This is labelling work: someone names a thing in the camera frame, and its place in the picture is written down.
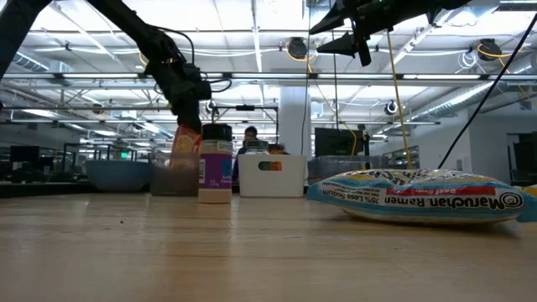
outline wooden table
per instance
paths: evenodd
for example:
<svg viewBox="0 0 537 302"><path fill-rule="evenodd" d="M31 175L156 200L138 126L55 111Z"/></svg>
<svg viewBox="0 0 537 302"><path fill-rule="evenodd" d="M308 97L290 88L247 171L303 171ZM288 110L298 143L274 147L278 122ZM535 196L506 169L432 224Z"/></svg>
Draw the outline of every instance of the wooden table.
<svg viewBox="0 0 537 302"><path fill-rule="evenodd" d="M537 226L354 221L305 200L0 202L0 301L521 301Z"/></svg>

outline blue bowl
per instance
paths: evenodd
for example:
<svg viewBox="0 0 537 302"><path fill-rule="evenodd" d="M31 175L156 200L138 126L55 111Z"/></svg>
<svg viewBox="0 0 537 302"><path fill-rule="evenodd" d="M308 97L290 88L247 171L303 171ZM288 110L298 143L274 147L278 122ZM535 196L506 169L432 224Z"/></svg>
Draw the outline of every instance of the blue bowl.
<svg viewBox="0 0 537 302"><path fill-rule="evenodd" d="M151 180L148 163L121 160L86 161L87 178L97 189L106 192L134 192Z"/></svg>

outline white storage container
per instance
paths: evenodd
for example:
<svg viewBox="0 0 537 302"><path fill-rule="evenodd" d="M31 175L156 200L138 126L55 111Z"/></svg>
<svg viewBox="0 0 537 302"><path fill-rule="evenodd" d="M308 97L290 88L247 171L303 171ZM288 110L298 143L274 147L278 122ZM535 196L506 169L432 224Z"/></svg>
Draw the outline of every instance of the white storage container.
<svg viewBox="0 0 537 302"><path fill-rule="evenodd" d="M280 162L281 171L263 171L260 166ZM242 197L302 197L305 156L239 155L238 170Z"/></svg>

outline man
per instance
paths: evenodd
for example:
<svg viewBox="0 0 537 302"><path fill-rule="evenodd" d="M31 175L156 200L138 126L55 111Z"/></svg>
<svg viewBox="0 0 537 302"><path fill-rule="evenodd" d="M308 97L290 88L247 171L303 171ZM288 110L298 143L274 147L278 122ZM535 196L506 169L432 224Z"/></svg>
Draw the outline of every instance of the man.
<svg viewBox="0 0 537 302"><path fill-rule="evenodd" d="M258 130L254 126L250 126L244 130L244 142L256 140L258 139ZM233 165L233 175L232 179L233 182L238 182L238 156L241 154L245 154L248 149L246 148L245 144L242 143L242 148L240 148L237 152L237 156L235 157L235 164Z"/></svg>

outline ramen package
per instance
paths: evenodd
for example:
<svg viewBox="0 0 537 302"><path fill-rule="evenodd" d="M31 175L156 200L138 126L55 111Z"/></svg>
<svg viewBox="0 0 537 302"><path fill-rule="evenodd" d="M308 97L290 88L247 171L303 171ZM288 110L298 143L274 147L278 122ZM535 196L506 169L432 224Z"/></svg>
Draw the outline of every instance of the ramen package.
<svg viewBox="0 0 537 302"><path fill-rule="evenodd" d="M307 197L377 221L537 221L535 197L492 178L450 170L349 172L312 185Z"/></svg>
<svg viewBox="0 0 537 302"><path fill-rule="evenodd" d="M170 168L184 166L191 166L193 168L196 163L189 157L200 153L200 143L200 134L186 126L178 126L177 131L175 131L175 139L169 162Z"/></svg>

